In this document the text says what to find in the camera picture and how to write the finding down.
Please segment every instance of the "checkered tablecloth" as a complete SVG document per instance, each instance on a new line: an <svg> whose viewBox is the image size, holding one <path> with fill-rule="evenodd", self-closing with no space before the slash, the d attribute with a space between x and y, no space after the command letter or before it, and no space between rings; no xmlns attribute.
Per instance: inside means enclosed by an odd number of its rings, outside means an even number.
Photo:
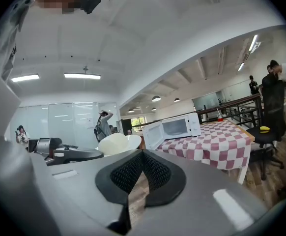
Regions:
<svg viewBox="0 0 286 236"><path fill-rule="evenodd" d="M209 164L221 170L245 167L251 140L228 120L200 126L201 135L165 140L157 150Z"/></svg>

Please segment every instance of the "floor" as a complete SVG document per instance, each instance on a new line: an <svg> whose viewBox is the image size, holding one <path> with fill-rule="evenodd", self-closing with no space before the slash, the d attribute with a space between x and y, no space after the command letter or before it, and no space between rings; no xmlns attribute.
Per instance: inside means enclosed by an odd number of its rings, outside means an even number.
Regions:
<svg viewBox="0 0 286 236"><path fill-rule="evenodd" d="M258 162L250 164L243 185L253 194L264 201L264 204L271 208L278 201L277 190L286 186L286 133L281 142L277 143L278 153L276 157L284 162L285 168L267 165L266 181L262 181L260 176L260 165ZM234 180L237 180L238 170L226 171L225 173ZM135 226L144 212L145 197L148 194L148 182L142 173L138 182L129 195L129 212L132 226Z"/></svg>

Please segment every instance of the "glass wall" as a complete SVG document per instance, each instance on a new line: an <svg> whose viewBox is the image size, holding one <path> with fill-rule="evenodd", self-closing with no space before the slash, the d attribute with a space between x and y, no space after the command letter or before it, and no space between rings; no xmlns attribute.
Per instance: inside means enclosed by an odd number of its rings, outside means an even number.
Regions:
<svg viewBox="0 0 286 236"><path fill-rule="evenodd" d="M115 103L80 102L18 108L10 122L11 140L16 143L15 131L22 125L33 139L53 137L62 139L65 144L96 148L94 128L101 110L114 114L108 124L116 127L119 117Z"/></svg>

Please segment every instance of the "black office chair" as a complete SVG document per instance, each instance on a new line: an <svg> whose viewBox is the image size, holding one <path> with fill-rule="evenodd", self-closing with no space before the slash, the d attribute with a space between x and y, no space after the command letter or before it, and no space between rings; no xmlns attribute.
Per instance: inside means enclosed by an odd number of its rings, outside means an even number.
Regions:
<svg viewBox="0 0 286 236"><path fill-rule="evenodd" d="M277 80L272 75L267 75L262 80L262 95L264 102L264 123L261 126L267 126L270 128L268 133L261 133L260 127L253 127L247 130L255 137L255 143L260 144L259 150L251 152L249 162L262 161L261 167L261 179L266 180L266 162L272 161L279 163L280 169L284 168L282 161L274 157L274 151L277 149L274 146L274 141L281 141L282 136L286 131L286 124L284 120L284 98L286 83ZM264 145L270 144L270 147L263 148Z"/></svg>

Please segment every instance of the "microwave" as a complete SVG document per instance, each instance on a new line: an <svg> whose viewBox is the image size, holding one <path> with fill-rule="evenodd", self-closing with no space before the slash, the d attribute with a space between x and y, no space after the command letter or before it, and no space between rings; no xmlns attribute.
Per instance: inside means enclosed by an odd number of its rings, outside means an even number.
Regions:
<svg viewBox="0 0 286 236"><path fill-rule="evenodd" d="M201 135L196 113L164 119L143 127L146 149L155 150L167 139Z"/></svg>

